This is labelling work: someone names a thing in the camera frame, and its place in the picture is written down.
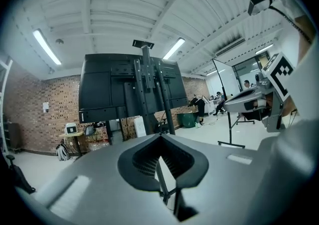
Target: table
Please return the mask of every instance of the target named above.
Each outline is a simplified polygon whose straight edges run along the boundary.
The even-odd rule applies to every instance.
[[[78,132],[78,133],[74,133],[74,134],[63,134],[63,135],[59,135],[59,137],[61,137],[61,138],[73,137],[73,141],[75,143],[76,150],[78,151],[79,156],[81,157],[82,156],[82,152],[80,150],[80,145],[79,145],[79,142],[78,142],[78,136],[81,136],[81,135],[84,135],[84,133],[83,132]]]

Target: white ceiling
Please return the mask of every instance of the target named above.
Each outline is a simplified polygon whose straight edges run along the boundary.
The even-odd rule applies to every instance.
[[[248,16],[249,1],[16,0],[2,27],[0,48],[38,78],[48,79],[80,73],[88,53],[141,54],[132,47],[134,39],[155,43],[150,54],[162,58],[183,37],[185,44],[170,59],[184,73],[207,73],[215,52],[237,38],[246,42],[220,61],[237,64],[279,37],[281,17],[269,10]],[[62,65],[55,65],[34,39],[38,28]]]

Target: fluorescent light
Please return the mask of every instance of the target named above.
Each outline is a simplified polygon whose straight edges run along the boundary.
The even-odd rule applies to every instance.
[[[210,72],[209,74],[207,74],[206,76],[211,75],[212,73],[217,72],[217,70]]]
[[[268,49],[268,48],[272,47],[273,45],[274,45],[274,44],[270,44],[269,46],[264,47],[264,48],[262,48],[261,50],[258,50],[258,51],[256,52],[256,55],[258,55],[258,54],[262,53],[263,51],[265,51],[266,49]]]
[[[34,37],[36,38],[36,40],[39,42],[39,44],[41,45],[41,47],[44,49],[44,51],[48,54],[48,56],[53,60],[53,62],[55,62],[57,65],[61,65],[61,62],[59,61],[59,59],[55,56],[55,54],[52,52],[51,48],[49,47],[49,45],[46,43],[45,39],[43,38],[42,33],[40,32],[40,30],[35,30],[33,32]]]
[[[174,45],[174,46],[170,49],[170,51],[164,56],[163,59],[169,59],[169,58],[171,57],[171,55],[173,55],[174,52],[175,52],[176,50],[178,50],[178,48],[184,44],[184,42],[185,42],[185,40],[184,40],[183,38],[179,38],[179,39],[177,40],[177,42],[175,43],[175,45]]]

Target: black monitor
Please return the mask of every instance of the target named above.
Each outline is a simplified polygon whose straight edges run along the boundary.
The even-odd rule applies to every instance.
[[[88,54],[84,58],[79,89],[80,123],[142,115],[137,94],[135,59],[138,59],[141,65],[142,84],[149,114],[164,110],[156,69],[159,62],[170,108],[188,104],[177,62],[150,57],[149,75],[140,55]],[[146,76],[152,75],[155,88],[147,88]]]

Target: gray floor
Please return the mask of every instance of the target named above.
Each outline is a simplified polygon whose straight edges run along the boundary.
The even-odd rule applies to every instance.
[[[236,121],[237,114],[232,114],[232,122]],[[300,121],[300,117],[296,116],[294,124]],[[178,136],[189,138],[195,141],[217,144],[218,140],[229,141],[228,134],[228,119],[227,114],[210,116],[204,118],[205,126],[201,128],[180,128],[176,130]],[[286,126],[289,123],[289,116],[283,119]],[[256,121],[256,124],[252,123],[239,124],[232,129],[233,143],[244,144],[247,149],[257,150],[262,139],[275,136],[278,133],[268,133],[263,124]],[[122,143],[122,134],[120,131],[115,132],[114,144]],[[57,157],[45,156],[22,152],[13,154],[15,156],[14,163],[22,169],[26,179],[32,187],[39,189],[46,182],[52,180],[57,174],[67,166],[71,165],[73,160],[58,161]],[[175,187],[175,180],[170,174],[168,167],[162,159],[160,164],[163,170],[163,174],[166,180],[168,190],[172,190]],[[168,203],[168,208],[173,209],[174,196]]]

